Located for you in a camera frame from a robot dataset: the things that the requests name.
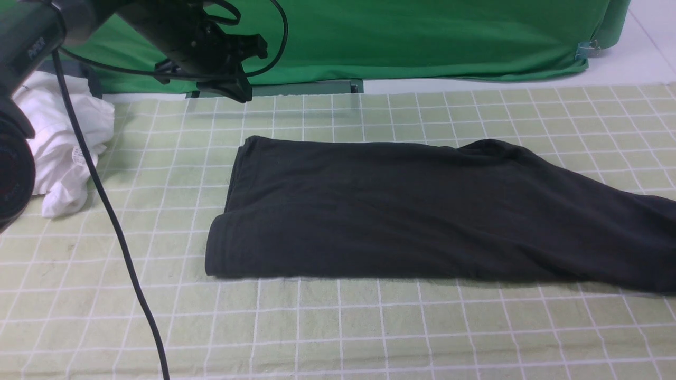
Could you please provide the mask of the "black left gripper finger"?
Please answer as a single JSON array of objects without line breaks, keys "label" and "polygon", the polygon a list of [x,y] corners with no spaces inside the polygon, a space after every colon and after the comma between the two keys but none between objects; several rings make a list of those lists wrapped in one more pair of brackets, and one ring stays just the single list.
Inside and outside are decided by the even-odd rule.
[{"label": "black left gripper finger", "polygon": [[227,97],[239,103],[252,100],[252,86],[248,79],[203,79],[196,82],[200,93]]}]

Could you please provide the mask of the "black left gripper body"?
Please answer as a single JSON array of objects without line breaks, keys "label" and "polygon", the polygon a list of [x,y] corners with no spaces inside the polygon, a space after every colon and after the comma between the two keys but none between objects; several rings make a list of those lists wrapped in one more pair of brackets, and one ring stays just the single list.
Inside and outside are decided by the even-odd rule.
[{"label": "black left gripper body", "polygon": [[244,60],[268,58],[260,34],[223,31],[222,26],[237,26],[242,18],[227,1],[132,1],[116,15],[164,54],[147,73],[162,84],[244,79]]}]

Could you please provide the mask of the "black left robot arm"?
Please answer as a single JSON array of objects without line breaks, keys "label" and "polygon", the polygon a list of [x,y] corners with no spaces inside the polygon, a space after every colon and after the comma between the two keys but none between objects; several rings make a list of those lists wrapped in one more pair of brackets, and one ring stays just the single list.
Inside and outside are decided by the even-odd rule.
[{"label": "black left robot arm", "polygon": [[[208,14],[214,3],[232,18]],[[244,60],[268,57],[264,37],[227,34],[222,26],[237,26],[239,10],[225,1],[20,1],[2,13],[2,230],[18,219],[31,199],[36,178],[29,149],[35,136],[29,119],[12,96],[48,57],[63,71],[58,52],[86,42],[112,15],[118,15],[165,55],[154,70],[119,68],[66,52],[92,67],[171,80],[194,82],[203,92],[240,103],[252,99]]]}]

